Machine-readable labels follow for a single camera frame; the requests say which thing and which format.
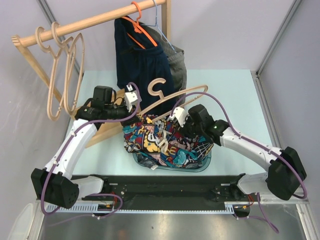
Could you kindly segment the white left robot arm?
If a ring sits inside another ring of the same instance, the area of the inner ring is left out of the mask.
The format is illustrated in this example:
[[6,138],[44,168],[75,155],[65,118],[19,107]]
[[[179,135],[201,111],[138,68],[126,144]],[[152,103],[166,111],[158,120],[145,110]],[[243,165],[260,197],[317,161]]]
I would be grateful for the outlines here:
[[101,177],[90,175],[72,180],[75,166],[86,145],[105,123],[123,123],[136,117],[140,106],[138,86],[130,82],[120,105],[115,104],[112,95],[115,91],[108,86],[98,85],[93,96],[88,98],[75,115],[72,128],[57,153],[44,168],[35,168],[31,181],[40,200],[45,215],[45,204],[57,208],[70,209],[77,200],[87,196],[96,196],[105,200],[110,196],[111,188],[104,184]]

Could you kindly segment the colourful comic print shorts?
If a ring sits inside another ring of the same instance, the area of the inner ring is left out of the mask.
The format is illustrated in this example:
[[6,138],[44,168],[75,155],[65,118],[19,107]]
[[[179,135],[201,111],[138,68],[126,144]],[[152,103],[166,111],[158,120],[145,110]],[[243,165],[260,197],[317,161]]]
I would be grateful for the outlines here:
[[160,166],[198,169],[214,144],[203,136],[185,137],[181,127],[168,118],[145,114],[141,121],[122,128],[124,148],[130,153],[149,155]]

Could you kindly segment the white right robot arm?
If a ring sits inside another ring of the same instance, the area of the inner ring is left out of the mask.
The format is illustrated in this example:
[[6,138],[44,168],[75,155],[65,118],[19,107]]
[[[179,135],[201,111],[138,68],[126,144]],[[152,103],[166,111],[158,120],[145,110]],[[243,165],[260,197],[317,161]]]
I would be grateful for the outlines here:
[[307,177],[294,148],[288,146],[281,149],[256,142],[237,132],[230,123],[222,119],[214,120],[201,104],[188,111],[176,107],[173,115],[185,136],[204,137],[212,144],[238,152],[264,169],[263,173],[242,173],[231,184],[230,194],[237,201],[258,192],[270,192],[287,201]]

